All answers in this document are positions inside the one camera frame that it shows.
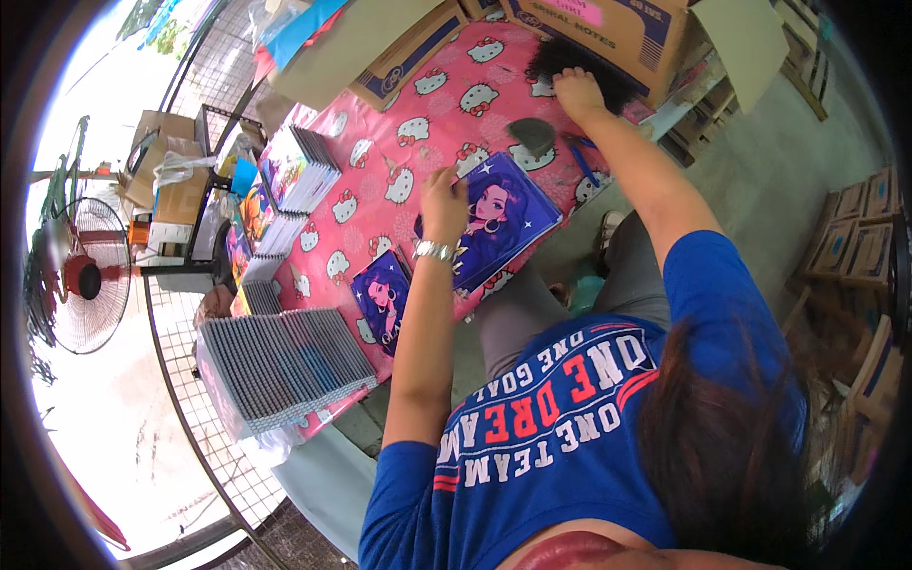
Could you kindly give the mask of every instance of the silver watch band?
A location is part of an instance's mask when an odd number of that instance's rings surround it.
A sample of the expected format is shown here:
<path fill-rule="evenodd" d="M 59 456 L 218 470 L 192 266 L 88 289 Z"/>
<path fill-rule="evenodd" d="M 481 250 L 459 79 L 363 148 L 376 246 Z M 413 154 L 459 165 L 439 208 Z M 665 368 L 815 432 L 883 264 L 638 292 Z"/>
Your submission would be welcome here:
<path fill-rule="evenodd" d="M 456 249 L 449 247 L 444 244 L 436 244 L 434 242 L 429 242 L 427 240 L 421 240 L 418 242 L 418 245 L 415 246 L 415 253 L 412 254 L 412 259 L 418 259 L 419 257 L 427 255 L 428 257 L 433 257 L 434 259 L 439 259 L 441 261 L 455 263 L 456 261 Z"/>

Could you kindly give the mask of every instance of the pink tablecloth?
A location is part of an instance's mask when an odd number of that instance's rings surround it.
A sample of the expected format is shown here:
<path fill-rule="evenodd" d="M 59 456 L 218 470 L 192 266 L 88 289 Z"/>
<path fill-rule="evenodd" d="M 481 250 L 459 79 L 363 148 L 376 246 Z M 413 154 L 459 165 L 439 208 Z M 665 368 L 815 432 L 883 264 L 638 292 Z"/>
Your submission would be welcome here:
<path fill-rule="evenodd" d="M 338 307 L 381 379 L 390 376 L 392 358 L 365 342 L 369 336 L 361 332 L 367 327 L 358 322 L 363 316 L 348 284 L 391 246 L 411 256 L 419 185 L 431 171 L 456 163 L 462 175 L 489 154 L 508 151 L 565 214 L 565 223 L 598 192 L 559 136 L 554 149 L 535 160 L 507 135 L 507 124 L 523 117 L 546 120 L 558 135 L 580 133 L 553 91 L 525 78 L 538 41 L 506 21 L 474 22 L 406 82 L 385 112 L 345 92 L 321 113 L 298 106 L 288 118 L 326 136 L 342 177 L 275 274 L 282 286 L 279 302 L 284 309 Z M 606 181 L 601 157 L 594 150 L 584 153 L 596 176 Z M 468 298 L 456 297 L 456 317 L 500 289 L 546 237 Z"/>

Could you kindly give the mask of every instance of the concrete floor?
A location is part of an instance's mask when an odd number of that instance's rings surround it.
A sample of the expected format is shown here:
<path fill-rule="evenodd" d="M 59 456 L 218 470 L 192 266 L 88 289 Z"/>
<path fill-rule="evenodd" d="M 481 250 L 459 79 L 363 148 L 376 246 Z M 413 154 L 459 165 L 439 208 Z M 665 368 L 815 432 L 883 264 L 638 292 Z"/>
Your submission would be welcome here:
<path fill-rule="evenodd" d="M 888 143 L 864 81 L 851 61 L 841 63 L 827 96 L 827 121 L 817 120 L 792 84 L 777 76 L 753 113 L 730 117 L 686 171 L 780 319 L 793 303 L 782 285 L 803 254 L 824 195 L 887 164 Z M 591 253 L 607 210 L 630 211 L 617 185 L 605 189 L 538 249 L 532 263 L 545 281 L 566 279 Z M 454 365 L 455 405 L 484 382 L 473 324 L 457 326 Z M 368 454 L 378 451 L 388 390 L 381 386 L 360 408 L 336 421 Z"/>

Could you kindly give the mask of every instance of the leg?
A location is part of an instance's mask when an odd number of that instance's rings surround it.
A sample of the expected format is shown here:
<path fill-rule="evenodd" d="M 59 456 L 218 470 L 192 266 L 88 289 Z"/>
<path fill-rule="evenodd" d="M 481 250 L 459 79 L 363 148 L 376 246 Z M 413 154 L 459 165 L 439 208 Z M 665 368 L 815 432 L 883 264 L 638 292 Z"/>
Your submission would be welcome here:
<path fill-rule="evenodd" d="M 668 297 L 649 234 L 636 212 L 617 227 L 605 253 L 608 277 L 593 312 L 634 316 L 671 327 Z"/>
<path fill-rule="evenodd" d="M 475 309 L 489 380 L 513 367 L 516 357 L 543 330 L 569 318 L 542 278 L 526 265 Z"/>

